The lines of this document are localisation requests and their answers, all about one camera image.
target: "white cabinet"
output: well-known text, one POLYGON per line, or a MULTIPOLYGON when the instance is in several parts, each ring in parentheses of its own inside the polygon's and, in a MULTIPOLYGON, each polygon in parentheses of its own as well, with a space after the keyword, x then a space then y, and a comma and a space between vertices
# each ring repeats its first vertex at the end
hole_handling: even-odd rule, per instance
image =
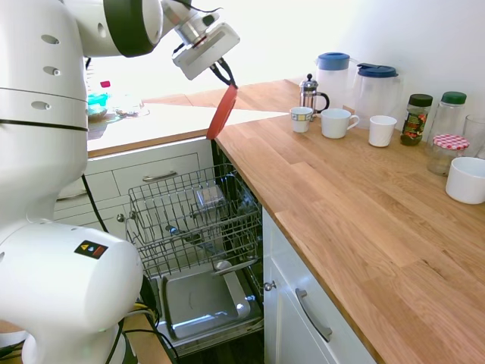
MULTIPOLYGON (((88 161, 85 174, 109 233, 124 239, 126 225, 117 221, 117 216, 129 216, 130 188, 153 181, 158 182, 159 191, 165 178, 213 165, 211 142, 196 139, 93 158, 88 161)), ((62 224, 102 229, 81 179, 62 190, 54 218, 62 224)))
MULTIPOLYGON (((125 208, 123 206, 115 206, 109 209, 99 210, 99 214, 103 219, 109 233, 120 239, 126 238, 126 229, 124 222, 117 221, 118 215, 127 216, 125 208)), ((82 215, 75 215, 69 218, 58 219, 57 222, 62 224, 69 224, 75 226, 83 226, 85 228, 93 228, 102 231, 101 224, 99 223, 94 212, 90 212, 82 215)))
POLYGON ((264 293, 266 362, 287 363, 288 356, 293 362, 308 364, 375 364, 266 211, 263 245, 264 281, 274 281, 276 286, 264 293), (305 294, 298 297, 298 291, 305 294))
POLYGON ((265 277, 276 287, 264 293, 264 362, 328 364, 280 271, 270 259, 265 263, 265 277))

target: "dishwasher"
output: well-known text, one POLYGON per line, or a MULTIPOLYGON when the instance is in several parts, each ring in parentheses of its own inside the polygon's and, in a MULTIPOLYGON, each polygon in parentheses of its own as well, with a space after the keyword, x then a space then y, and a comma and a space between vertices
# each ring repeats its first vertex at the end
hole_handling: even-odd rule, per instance
POLYGON ((127 238, 179 355, 263 329, 261 206, 224 163, 132 188, 127 238))

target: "green lid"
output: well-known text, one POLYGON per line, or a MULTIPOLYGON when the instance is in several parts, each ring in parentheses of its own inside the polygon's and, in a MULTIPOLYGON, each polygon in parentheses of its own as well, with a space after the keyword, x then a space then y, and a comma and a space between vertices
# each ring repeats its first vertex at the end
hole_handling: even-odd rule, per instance
POLYGON ((458 93, 456 91, 448 91, 443 94, 441 98, 442 102, 453 105, 463 105, 467 100, 467 96, 464 93, 458 93))
POLYGON ((432 103, 433 97, 429 95, 424 95, 423 93, 415 93, 409 96, 409 105, 426 108, 427 106, 431 106, 432 103))

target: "plastic pitcher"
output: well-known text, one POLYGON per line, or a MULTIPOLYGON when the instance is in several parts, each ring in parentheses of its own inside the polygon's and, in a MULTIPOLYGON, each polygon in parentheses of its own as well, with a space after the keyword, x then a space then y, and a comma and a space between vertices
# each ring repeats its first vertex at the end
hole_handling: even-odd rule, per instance
POLYGON ((368 129, 375 115, 390 116, 399 104, 402 82, 394 67, 358 64, 354 82, 355 114, 360 117, 358 127, 368 129))
MULTIPOLYGON (((319 55, 317 64, 318 92, 326 93, 330 99, 331 108, 342 108, 349 91, 349 61, 354 61, 349 55, 330 52, 319 55)), ((316 109, 324 108, 324 100, 317 99, 316 109)))

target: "jar with red checkered lid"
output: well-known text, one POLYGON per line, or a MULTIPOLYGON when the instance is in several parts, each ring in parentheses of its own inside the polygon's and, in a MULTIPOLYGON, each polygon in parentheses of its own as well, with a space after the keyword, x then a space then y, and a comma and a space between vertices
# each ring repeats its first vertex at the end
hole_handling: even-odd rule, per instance
POLYGON ((461 135, 440 134, 433 138, 433 148, 427 163, 427 169, 434 174, 447 176, 452 160, 464 155, 464 150, 470 146, 468 140, 461 135))

